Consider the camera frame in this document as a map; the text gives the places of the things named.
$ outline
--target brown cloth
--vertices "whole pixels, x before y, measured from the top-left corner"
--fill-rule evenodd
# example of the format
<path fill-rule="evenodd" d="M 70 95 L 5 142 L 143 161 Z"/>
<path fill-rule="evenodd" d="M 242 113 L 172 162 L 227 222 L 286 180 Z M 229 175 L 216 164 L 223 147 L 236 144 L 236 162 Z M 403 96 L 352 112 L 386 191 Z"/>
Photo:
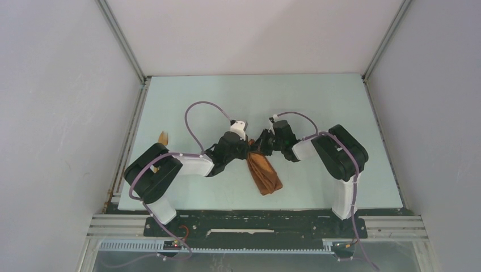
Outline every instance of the brown cloth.
<path fill-rule="evenodd" d="M 249 166 L 252 178 L 263 196 L 282 189 L 282 182 L 264 155 L 255 151 L 249 152 L 247 166 Z"/>

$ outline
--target orange wire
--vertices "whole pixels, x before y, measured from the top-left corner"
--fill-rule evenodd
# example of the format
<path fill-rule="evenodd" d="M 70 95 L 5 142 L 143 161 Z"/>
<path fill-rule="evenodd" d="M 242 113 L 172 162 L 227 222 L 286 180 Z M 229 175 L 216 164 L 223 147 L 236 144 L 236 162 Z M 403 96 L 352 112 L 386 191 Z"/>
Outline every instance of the orange wire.
<path fill-rule="evenodd" d="M 185 228 L 185 231 L 187 232 L 185 236 L 182 238 L 182 240 L 186 240 L 187 236 L 189 236 L 189 228 L 186 225 L 180 225 L 179 228 Z"/>

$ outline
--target white wall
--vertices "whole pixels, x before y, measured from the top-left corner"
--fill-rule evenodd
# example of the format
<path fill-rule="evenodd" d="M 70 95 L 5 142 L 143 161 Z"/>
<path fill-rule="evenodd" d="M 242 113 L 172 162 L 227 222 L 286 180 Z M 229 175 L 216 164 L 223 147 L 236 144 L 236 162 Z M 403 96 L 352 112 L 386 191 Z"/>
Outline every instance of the white wall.
<path fill-rule="evenodd" d="M 73 271 L 140 83 L 93 0 L 0 14 L 0 267 Z"/>
<path fill-rule="evenodd" d="M 363 73 L 402 0 L 111 0 L 147 75 Z"/>
<path fill-rule="evenodd" d="M 414 1 L 371 80 L 408 203 L 444 271 L 479 271 L 481 2 Z"/>

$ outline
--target gray wall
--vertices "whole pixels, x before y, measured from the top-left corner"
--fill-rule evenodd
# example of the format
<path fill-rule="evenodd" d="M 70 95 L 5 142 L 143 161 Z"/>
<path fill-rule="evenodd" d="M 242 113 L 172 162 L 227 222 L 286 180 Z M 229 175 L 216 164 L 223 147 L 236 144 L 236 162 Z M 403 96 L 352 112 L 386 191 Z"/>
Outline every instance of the gray wall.
<path fill-rule="evenodd" d="M 95 1 L 0 1 L 0 267 L 73 271 L 140 83 Z"/>
<path fill-rule="evenodd" d="M 371 92 L 408 204 L 444 271 L 479 271 L 481 2 L 414 1 Z"/>

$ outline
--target white table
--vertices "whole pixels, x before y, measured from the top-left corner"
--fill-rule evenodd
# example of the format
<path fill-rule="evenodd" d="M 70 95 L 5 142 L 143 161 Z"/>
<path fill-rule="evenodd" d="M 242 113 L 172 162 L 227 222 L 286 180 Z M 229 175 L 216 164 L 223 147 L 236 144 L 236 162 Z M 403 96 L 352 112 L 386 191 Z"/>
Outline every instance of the white table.
<path fill-rule="evenodd" d="M 375 118 L 358 74 L 315 75 L 229 75 L 169 76 L 151 80 L 130 163 L 159 137 L 169 134 L 171 151 L 198 153 L 199 147 L 184 124 L 186 108 L 200 100 L 222 107 L 233 119 L 248 121 L 247 134 L 256 139 L 269 125 L 268 118 L 284 111 L 309 116 L 319 130 L 343 125 L 368 151 L 369 161 L 362 173 L 357 206 L 398 208 L 402 202 L 377 128 Z M 297 138 L 314 132 L 300 116 L 286 118 Z M 210 105 L 197 105 L 189 124 L 205 148 L 217 143 L 229 129 L 227 119 Z M 215 177 L 179 176 L 166 192 L 176 209 L 328 209 L 332 204 L 334 179 L 320 158 L 292 163 L 280 152 L 268 157 L 284 187 L 262 196 L 245 160 L 234 160 Z M 119 210 L 142 210 L 128 196 L 124 182 Z"/>

